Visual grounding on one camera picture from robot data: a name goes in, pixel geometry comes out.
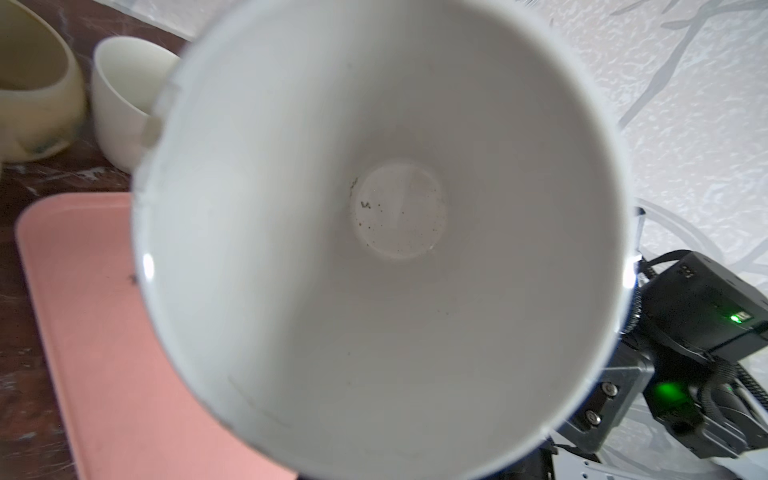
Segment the blue dotted mug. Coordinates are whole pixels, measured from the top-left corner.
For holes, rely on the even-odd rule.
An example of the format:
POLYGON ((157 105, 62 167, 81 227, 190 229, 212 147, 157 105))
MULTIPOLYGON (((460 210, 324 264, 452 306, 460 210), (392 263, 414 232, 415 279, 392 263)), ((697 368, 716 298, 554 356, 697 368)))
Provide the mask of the blue dotted mug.
POLYGON ((132 240, 194 398, 311 479, 477 479, 612 354, 629 162, 587 69, 515 1, 241 1, 145 129, 132 240))

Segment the beige speckled round mug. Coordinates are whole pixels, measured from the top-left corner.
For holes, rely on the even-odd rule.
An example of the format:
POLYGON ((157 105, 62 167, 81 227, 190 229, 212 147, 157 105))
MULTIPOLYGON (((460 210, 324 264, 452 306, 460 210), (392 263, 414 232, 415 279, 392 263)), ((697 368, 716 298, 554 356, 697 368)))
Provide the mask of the beige speckled round mug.
POLYGON ((1 3, 1 161, 52 157, 87 113, 79 63, 62 36, 18 1, 1 3))

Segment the white mug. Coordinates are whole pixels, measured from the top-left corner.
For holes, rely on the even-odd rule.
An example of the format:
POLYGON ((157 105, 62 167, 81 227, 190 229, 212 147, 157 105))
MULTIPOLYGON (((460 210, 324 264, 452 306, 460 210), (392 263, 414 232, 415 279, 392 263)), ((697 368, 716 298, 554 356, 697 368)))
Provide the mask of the white mug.
POLYGON ((141 162, 141 136, 152 105, 178 62, 173 52, 150 41, 113 36, 93 54, 91 107, 97 144, 119 170, 141 162))

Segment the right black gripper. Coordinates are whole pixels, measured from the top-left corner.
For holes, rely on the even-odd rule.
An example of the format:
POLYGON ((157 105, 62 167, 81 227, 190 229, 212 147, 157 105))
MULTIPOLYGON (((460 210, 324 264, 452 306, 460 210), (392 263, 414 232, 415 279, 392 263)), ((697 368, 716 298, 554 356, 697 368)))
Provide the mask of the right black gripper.
POLYGON ((767 392, 741 360, 767 346, 767 299, 709 257, 641 260, 616 350, 559 432, 596 453, 643 397, 652 418, 701 459, 767 446, 767 392))

